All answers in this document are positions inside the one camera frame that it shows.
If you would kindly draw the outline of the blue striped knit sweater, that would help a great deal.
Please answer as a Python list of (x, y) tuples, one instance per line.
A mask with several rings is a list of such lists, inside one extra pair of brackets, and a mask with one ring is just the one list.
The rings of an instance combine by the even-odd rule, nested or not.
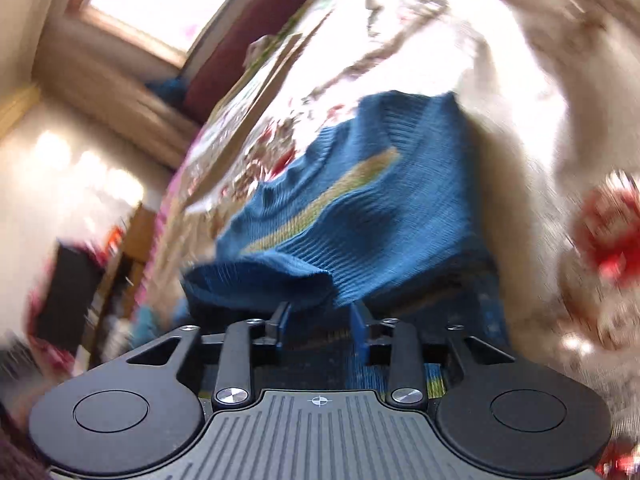
[(453, 93), (363, 98), (323, 129), (280, 177), (256, 188), (218, 237), (212, 261), (186, 270), (181, 316), (220, 332), (286, 302), (290, 356), (267, 388), (383, 391), (352, 353), (349, 309), (413, 310), (436, 336), (460, 323), (509, 340), (498, 273), (480, 227), (466, 119)]

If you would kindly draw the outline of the wooden side cabinet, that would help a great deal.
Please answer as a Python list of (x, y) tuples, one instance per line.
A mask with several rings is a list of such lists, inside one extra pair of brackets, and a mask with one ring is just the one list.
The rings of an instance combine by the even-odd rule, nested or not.
[(130, 217), (114, 255), (106, 265), (86, 315), (82, 348), (88, 352), (88, 367), (102, 362), (108, 333), (116, 321), (130, 322), (136, 293), (151, 255), (155, 212), (142, 204)]

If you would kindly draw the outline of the black monitor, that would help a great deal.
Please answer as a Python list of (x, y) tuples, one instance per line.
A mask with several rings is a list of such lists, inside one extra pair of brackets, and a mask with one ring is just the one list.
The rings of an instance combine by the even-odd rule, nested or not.
[(102, 254), (93, 245), (58, 242), (35, 317), (39, 340), (76, 354), (104, 269)]

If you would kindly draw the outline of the teal cloth on headboard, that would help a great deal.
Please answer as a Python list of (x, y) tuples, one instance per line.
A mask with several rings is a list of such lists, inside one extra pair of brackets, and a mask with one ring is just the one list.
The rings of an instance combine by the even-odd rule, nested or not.
[(182, 107), (188, 91), (188, 85), (180, 78), (151, 80), (145, 84), (145, 88), (176, 110)]

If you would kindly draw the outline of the beige curtain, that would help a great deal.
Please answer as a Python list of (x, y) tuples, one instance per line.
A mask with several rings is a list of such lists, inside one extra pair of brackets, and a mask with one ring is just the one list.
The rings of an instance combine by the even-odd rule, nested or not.
[(176, 169), (200, 126), (145, 85), (177, 67), (79, 18), (51, 15), (32, 74), (43, 89), (102, 122), (161, 164)]

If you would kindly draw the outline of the floral satin bedspread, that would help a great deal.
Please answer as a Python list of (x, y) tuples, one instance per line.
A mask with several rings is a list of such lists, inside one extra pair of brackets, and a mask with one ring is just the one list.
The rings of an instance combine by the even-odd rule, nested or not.
[(639, 0), (314, 0), (216, 103), (160, 210), (134, 341), (281, 302), (317, 362), (388, 393), (353, 304), (517, 346), (600, 393), (639, 472)]

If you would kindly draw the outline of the dark red headboard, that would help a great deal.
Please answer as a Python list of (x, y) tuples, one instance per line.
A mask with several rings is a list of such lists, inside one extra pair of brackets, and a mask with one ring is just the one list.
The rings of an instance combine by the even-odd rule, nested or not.
[(307, 0), (232, 0), (214, 21), (183, 71), (188, 84), (182, 110), (206, 122), (214, 105), (244, 73), (250, 44), (274, 36)]

